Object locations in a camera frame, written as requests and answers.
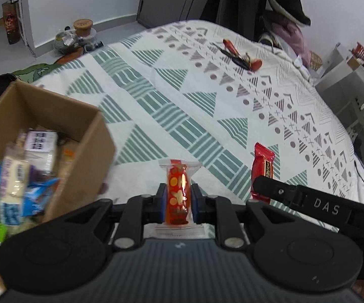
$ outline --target clear plastic wrapper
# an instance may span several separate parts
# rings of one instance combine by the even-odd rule
[[[57,158],[57,132],[29,131],[24,143],[25,159],[40,176],[54,176]]]
[[[22,198],[29,183],[30,163],[22,149],[9,143],[2,162],[0,177],[0,221],[9,232],[21,223]]]
[[[165,222],[173,225],[188,224],[191,203],[190,179],[202,164],[182,160],[160,160],[159,164],[166,169],[168,186]]]

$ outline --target plastic bag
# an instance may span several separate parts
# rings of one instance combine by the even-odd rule
[[[160,160],[159,165],[166,169],[168,187],[165,222],[173,225],[188,224],[187,216],[191,203],[190,179],[202,164],[181,160]]]

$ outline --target patterned bedsheet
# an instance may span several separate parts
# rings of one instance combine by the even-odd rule
[[[262,68],[244,71],[210,44],[223,38]],[[199,160],[205,193],[245,202],[256,142],[275,152],[276,179],[358,197],[350,138],[312,85],[284,53],[218,25],[148,29],[35,84],[100,107],[117,146],[106,196],[119,202],[156,193],[161,158]]]

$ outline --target gray triangle pattern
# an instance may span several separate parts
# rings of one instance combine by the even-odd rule
[[[219,68],[214,65],[211,61],[209,61],[209,63],[207,64],[206,68],[205,68],[205,72],[209,72],[211,70],[218,70]]]
[[[187,46],[186,44],[182,44],[180,47],[177,48],[178,51],[188,50],[188,49],[191,49],[191,47]]]
[[[173,36],[173,35],[169,35],[166,39],[165,39],[165,43],[169,43],[169,42],[178,42],[179,40]]]
[[[270,97],[271,97],[271,88],[264,89],[263,93],[270,99]]]
[[[204,37],[201,37],[199,39],[195,39],[197,42],[199,42],[200,44],[205,44],[207,42],[207,39],[205,39]]]
[[[298,116],[298,113],[297,111],[291,113],[290,115],[288,115],[288,117],[297,124],[297,116]]]
[[[204,57],[196,50],[191,56],[190,60],[200,60],[204,59]]]
[[[160,33],[168,33],[166,30],[164,30],[162,27],[160,27],[159,29],[157,29],[154,34],[160,34]]]
[[[320,160],[321,159],[314,152],[312,152],[312,164],[314,167],[319,163]]]
[[[254,98],[253,99],[253,111],[257,111],[262,108],[263,108],[263,106],[260,104],[260,102],[256,98]]]
[[[241,97],[241,96],[247,96],[249,94],[248,90],[245,89],[241,84],[238,87],[238,92],[236,97]]]
[[[274,124],[275,122],[277,122],[277,119],[271,113],[269,113],[269,125],[268,126]]]
[[[342,173],[342,178],[347,182],[347,172],[346,172],[346,168]]]
[[[225,83],[231,83],[233,81],[234,79],[231,76],[229,76],[227,73],[224,73],[223,77],[221,78],[220,85],[223,85]]]

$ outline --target wrapped candy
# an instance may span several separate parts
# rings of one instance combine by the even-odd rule
[[[271,179],[273,178],[274,157],[274,152],[262,146],[259,142],[255,144],[255,159],[252,165],[252,187],[250,189],[253,199],[262,200],[266,203],[270,203],[270,198],[264,197],[254,192],[253,181],[255,181],[255,179],[261,175],[267,176]]]
[[[168,194],[165,222],[187,224],[190,209],[190,178],[201,167],[199,162],[187,163],[181,160],[162,160],[160,166],[167,170]]]

